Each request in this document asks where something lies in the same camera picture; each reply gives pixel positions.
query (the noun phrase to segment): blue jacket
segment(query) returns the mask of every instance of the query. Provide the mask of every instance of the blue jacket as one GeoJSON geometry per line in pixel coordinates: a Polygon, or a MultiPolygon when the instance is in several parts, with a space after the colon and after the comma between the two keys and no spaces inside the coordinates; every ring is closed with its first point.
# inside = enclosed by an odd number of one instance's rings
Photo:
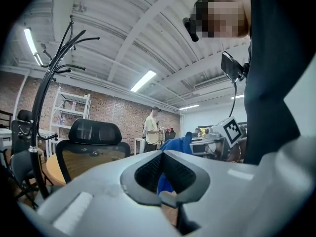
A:
{"type": "MultiPolygon", "coordinates": [[[[180,139],[168,140],[165,142],[160,150],[175,150],[179,152],[183,152],[185,154],[192,155],[192,151],[190,148],[190,143],[192,141],[192,133],[187,132],[186,136],[180,139]]],[[[167,180],[166,176],[162,174],[158,183],[158,195],[162,191],[173,192],[173,187],[167,180]]]]}

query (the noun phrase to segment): red brick wall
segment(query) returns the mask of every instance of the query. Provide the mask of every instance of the red brick wall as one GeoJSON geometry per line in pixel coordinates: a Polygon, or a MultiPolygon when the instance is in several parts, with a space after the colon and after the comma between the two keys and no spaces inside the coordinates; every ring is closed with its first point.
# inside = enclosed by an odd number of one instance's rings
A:
{"type": "MultiPolygon", "coordinates": [[[[0,72],[0,78],[8,77],[12,83],[0,84],[1,92],[17,92],[23,80],[23,76],[0,72]]],[[[28,78],[18,105],[18,111],[20,109],[32,110],[35,95],[40,85],[41,79],[28,78]]],[[[91,106],[90,106],[90,119],[111,122],[116,124],[122,133],[123,141],[127,142],[131,147],[131,152],[134,152],[134,138],[142,136],[143,122],[150,113],[150,107],[135,102],[123,100],[120,98],[112,97],[109,95],[93,92],[90,90],[84,90],[78,87],[69,86],[60,83],[51,83],[42,109],[40,128],[49,130],[50,114],[52,105],[57,92],[58,87],[61,86],[61,90],[64,92],[84,95],[91,94],[91,106]]],[[[13,101],[13,107],[15,103],[16,95],[10,93],[10,100],[1,94],[0,105],[3,105],[7,101],[13,101]]],[[[71,125],[77,116],[67,115],[65,125],[71,125]]],[[[177,136],[180,136],[180,116],[177,114],[162,111],[157,117],[160,126],[173,127],[177,136]]],[[[68,130],[61,131],[61,137],[67,137],[68,130]]]]}

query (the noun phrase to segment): white wall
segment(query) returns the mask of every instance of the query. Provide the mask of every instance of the white wall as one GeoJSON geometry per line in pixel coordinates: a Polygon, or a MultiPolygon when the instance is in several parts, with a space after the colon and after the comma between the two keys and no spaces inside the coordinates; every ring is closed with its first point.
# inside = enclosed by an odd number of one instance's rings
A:
{"type": "MultiPolygon", "coordinates": [[[[208,110],[203,108],[202,111],[199,111],[198,108],[199,107],[197,107],[194,112],[193,108],[192,112],[183,112],[184,119],[181,124],[183,126],[183,129],[181,128],[181,131],[183,131],[184,134],[182,134],[181,136],[184,136],[185,133],[188,131],[194,132],[195,128],[197,128],[198,126],[215,125],[220,121],[228,118],[229,113],[232,109],[232,103],[220,107],[210,107],[207,108],[208,110]]],[[[247,121],[247,115],[243,101],[236,102],[232,116],[236,118],[237,122],[247,121]]]]}

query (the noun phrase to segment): white ceiling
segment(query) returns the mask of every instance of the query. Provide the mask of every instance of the white ceiling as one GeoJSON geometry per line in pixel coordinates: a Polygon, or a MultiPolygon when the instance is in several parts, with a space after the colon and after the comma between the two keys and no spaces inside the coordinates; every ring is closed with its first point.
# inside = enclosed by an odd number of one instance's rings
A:
{"type": "MultiPolygon", "coordinates": [[[[240,63],[248,59],[249,38],[200,39],[192,42],[182,19],[188,17],[196,0],[34,0],[16,22],[2,56],[2,70],[19,73],[32,69],[42,77],[26,43],[23,29],[30,27],[39,53],[45,44],[54,55],[73,15],[74,35],[101,37],[77,45],[64,63],[86,67],[64,77],[84,80],[117,92],[125,99],[170,111],[193,103],[220,104],[230,100],[234,90],[228,81],[195,90],[200,82],[223,75],[221,52],[227,50],[240,63]],[[149,70],[157,75],[139,92],[132,86],[149,70]]],[[[43,62],[48,58],[41,54],[43,62]]],[[[238,87],[243,92],[244,84],[238,87]]]]}

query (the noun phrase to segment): fluorescent light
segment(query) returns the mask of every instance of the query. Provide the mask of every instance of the fluorescent light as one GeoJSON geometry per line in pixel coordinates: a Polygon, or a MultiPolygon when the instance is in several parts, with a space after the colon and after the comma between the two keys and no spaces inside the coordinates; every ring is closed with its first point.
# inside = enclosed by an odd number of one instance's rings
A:
{"type": "Polygon", "coordinates": [[[36,54],[36,56],[35,56],[35,57],[37,57],[37,58],[38,58],[39,63],[40,63],[41,65],[44,65],[44,64],[43,64],[43,62],[41,61],[41,59],[40,59],[40,55],[39,55],[38,53],[36,54]]]}
{"type": "Polygon", "coordinates": [[[34,41],[33,41],[32,34],[31,34],[31,30],[30,29],[24,29],[24,34],[25,34],[26,40],[27,40],[27,42],[29,44],[29,47],[31,49],[31,52],[35,56],[37,51],[36,51],[36,48],[35,48],[35,45],[34,45],[34,41]]]}
{"type": "Polygon", "coordinates": [[[241,98],[241,97],[244,97],[244,95],[239,95],[239,96],[236,96],[236,98],[241,98]]]}
{"type": "Polygon", "coordinates": [[[36,62],[38,63],[38,65],[40,66],[40,63],[39,63],[39,60],[37,59],[37,57],[34,56],[34,58],[35,58],[36,62]]]}
{"type": "Polygon", "coordinates": [[[151,78],[156,75],[154,71],[149,70],[135,85],[132,87],[131,91],[136,92],[139,90],[145,83],[147,83],[151,78]]]}
{"type": "Polygon", "coordinates": [[[198,106],[199,105],[192,105],[192,106],[188,106],[188,107],[182,107],[179,110],[189,109],[189,108],[198,107],[198,106]]]}

